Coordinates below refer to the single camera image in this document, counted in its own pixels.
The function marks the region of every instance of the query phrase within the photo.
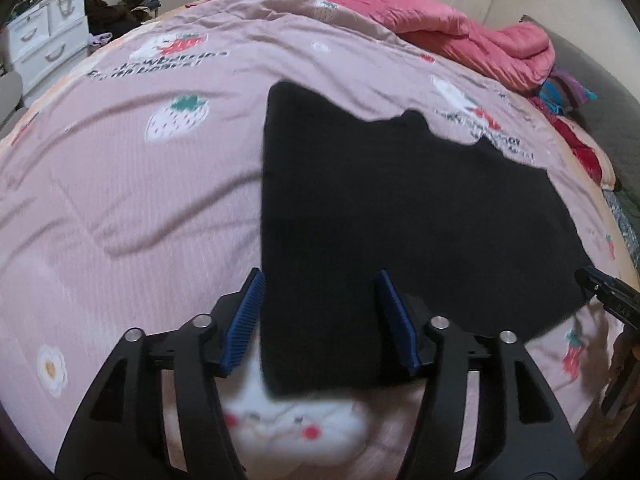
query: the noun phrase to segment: bed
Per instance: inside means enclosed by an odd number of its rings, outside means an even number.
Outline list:
[[[172,58],[148,62],[158,52]],[[336,69],[332,57],[348,62]],[[369,78],[363,59],[378,70]],[[252,91],[242,94],[232,77]],[[0,363],[17,378],[0,384],[0,401],[49,468],[127,328],[172,330],[260,265],[260,134],[266,93],[283,78],[363,120],[414,108],[435,135],[467,145],[484,136],[470,132],[491,130],[505,157],[546,170],[593,263],[639,288],[602,190],[524,97],[327,0],[199,2],[100,49],[0,142]],[[466,113],[461,96],[487,111]],[[209,135],[195,136],[207,120]],[[139,164],[150,147],[160,155]],[[578,434],[621,331],[593,301],[527,343]],[[278,400],[262,380],[258,344],[256,336],[241,369],[218,381],[250,478],[395,478],[424,383]],[[180,467],[170,397],[168,447]],[[300,420],[321,433],[299,430]],[[470,463],[474,431],[465,425],[459,468]]]

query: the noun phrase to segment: ribbed blue pad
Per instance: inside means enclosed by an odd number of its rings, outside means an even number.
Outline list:
[[[415,327],[407,316],[404,305],[386,270],[378,275],[378,291],[400,362],[413,376],[420,367]]]
[[[226,331],[225,352],[220,359],[220,367],[227,374],[230,374],[242,362],[264,304],[265,290],[264,274],[258,270],[247,293],[242,298],[234,320]]]

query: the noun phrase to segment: pink blanket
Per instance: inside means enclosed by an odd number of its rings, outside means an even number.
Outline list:
[[[556,53],[532,23],[489,30],[434,0],[327,0],[384,25],[403,40],[526,92],[548,77]]]

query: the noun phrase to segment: multicolored striped fabric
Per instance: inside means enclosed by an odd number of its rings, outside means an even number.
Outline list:
[[[582,86],[566,70],[553,68],[547,80],[538,90],[549,111],[555,115],[567,115],[586,102],[597,98],[591,90]]]

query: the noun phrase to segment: pile of clothes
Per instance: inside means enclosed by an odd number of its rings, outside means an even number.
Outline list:
[[[160,7],[160,0],[121,0],[108,5],[103,0],[84,0],[89,32],[94,36],[111,34],[112,39],[150,20],[151,12]]]

